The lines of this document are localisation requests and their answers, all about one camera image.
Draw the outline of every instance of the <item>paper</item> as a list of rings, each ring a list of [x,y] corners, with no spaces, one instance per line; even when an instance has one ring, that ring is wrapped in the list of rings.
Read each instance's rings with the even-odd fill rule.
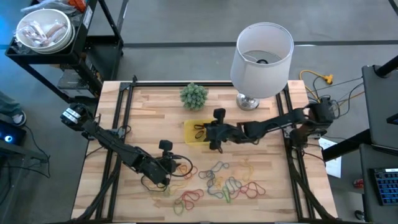
[[[319,145],[323,149],[327,149],[330,146],[334,146],[335,144],[337,143],[324,138],[319,139]],[[326,162],[326,173],[328,175],[332,175],[333,177],[341,178],[341,156],[339,158]]]

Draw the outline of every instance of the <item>blue keyboard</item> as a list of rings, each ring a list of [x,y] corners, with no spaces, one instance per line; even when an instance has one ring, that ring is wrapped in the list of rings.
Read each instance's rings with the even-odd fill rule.
[[[371,169],[380,205],[398,205],[398,168]]]

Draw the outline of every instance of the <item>yellow container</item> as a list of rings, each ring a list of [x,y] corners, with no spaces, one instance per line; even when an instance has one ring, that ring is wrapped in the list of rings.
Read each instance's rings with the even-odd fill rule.
[[[214,121],[214,119],[195,119],[195,120],[187,120],[184,122],[184,136],[185,143],[190,146],[206,146],[209,145],[209,141],[204,141],[206,138],[206,129],[198,130],[194,128],[194,125],[203,125],[205,123],[210,123]],[[198,134],[199,131],[203,131],[203,135],[200,138],[195,138],[195,135]]]

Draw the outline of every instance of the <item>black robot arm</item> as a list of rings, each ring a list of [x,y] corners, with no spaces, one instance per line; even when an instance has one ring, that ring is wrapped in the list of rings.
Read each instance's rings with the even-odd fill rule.
[[[61,120],[73,130],[83,131],[82,135],[86,138],[88,136],[96,138],[105,149],[116,152],[123,164],[136,173],[143,173],[154,184],[168,185],[170,182],[169,175],[183,176],[173,174],[180,165],[176,163],[176,159],[186,159],[192,169],[192,163],[189,159],[180,155],[174,155],[171,152],[173,148],[172,142],[161,140],[159,148],[163,149],[162,157],[154,158],[140,147],[123,143],[120,140],[121,136],[118,136],[116,130],[105,130],[100,127],[84,105],[72,104],[63,112]]]
[[[326,129],[335,119],[332,103],[328,98],[322,98],[321,103],[312,103],[304,108],[297,108],[291,112],[268,119],[266,121],[249,121],[238,123],[237,126],[224,124],[225,109],[215,109],[213,116],[216,120],[204,124],[206,141],[210,142],[210,149],[218,149],[222,153],[221,142],[232,141],[236,144],[257,143],[267,133],[282,128],[290,128],[284,134],[290,139],[293,147],[302,147],[308,137],[319,138],[326,134]],[[301,124],[299,128],[292,125]]]

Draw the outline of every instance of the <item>wooden table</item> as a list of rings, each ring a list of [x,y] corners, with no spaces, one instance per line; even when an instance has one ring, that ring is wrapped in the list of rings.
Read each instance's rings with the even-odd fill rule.
[[[120,82],[105,82],[99,100],[97,114],[101,113],[101,126],[111,128],[118,97]],[[164,197],[150,194],[140,183],[141,175],[137,175],[128,167],[122,165],[118,196],[114,210],[114,222],[276,222],[297,221],[293,193],[290,184],[287,159],[281,131],[266,134],[255,146],[252,144],[223,143],[224,153],[209,150],[208,146],[188,146],[184,143],[183,123],[188,119],[213,118],[213,110],[226,109],[225,123],[236,125],[241,121],[264,121],[278,116],[275,97],[261,100],[254,111],[243,111],[236,105],[238,93],[233,87],[209,87],[208,100],[201,111],[187,111],[182,108],[179,97],[179,87],[135,87],[129,115],[129,125],[132,131],[127,135],[126,143],[139,146],[159,156],[159,140],[168,139],[173,142],[175,154],[187,156],[198,170],[208,170],[218,161],[228,162],[229,169],[216,174],[226,180],[234,176],[241,180],[249,172],[241,165],[244,159],[253,166],[251,180],[256,181],[266,189],[266,194],[255,199],[240,195],[227,203],[206,193],[206,180],[195,175],[190,180],[172,179],[172,185],[187,186],[175,190],[175,194]],[[308,104],[303,81],[289,81],[290,95],[294,108]],[[125,107],[125,97],[122,104],[119,126],[122,123]],[[98,148],[93,141],[89,144],[87,153]],[[307,152],[322,156],[319,147],[308,147]],[[103,175],[106,150],[101,149],[85,160],[80,179],[72,218],[83,213],[98,193]],[[304,157],[310,188],[320,203],[336,217],[335,203],[330,190],[324,163],[312,156]],[[203,189],[205,196],[195,203],[195,208],[184,211],[178,216],[173,211],[176,198],[186,190]],[[300,198],[304,213],[307,214],[303,193]],[[109,195],[105,200],[108,207]]]

